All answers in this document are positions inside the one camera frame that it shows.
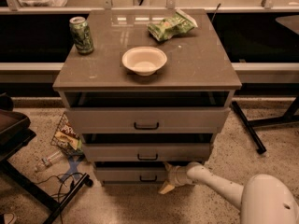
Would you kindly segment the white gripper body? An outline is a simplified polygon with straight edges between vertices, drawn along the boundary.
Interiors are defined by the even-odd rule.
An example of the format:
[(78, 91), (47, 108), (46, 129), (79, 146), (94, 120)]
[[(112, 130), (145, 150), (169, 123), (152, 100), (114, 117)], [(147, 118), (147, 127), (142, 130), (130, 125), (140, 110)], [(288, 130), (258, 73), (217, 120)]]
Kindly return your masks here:
[(171, 166), (168, 171), (168, 181), (174, 187), (192, 184), (192, 180), (187, 177), (186, 166)]

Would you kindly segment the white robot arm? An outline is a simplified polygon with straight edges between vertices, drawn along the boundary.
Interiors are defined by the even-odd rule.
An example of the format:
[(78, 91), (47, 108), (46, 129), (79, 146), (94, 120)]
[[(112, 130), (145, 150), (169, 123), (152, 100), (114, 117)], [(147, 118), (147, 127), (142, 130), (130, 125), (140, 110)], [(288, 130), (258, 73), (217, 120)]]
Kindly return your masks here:
[(265, 174), (254, 175), (241, 186), (211, 173), (198, 162), (173, 166), (166, 162), (167, 179), (159, 192), (203, 184), (240, 211), (240, 224), (299, 224), (299, 206), (288, 187)]

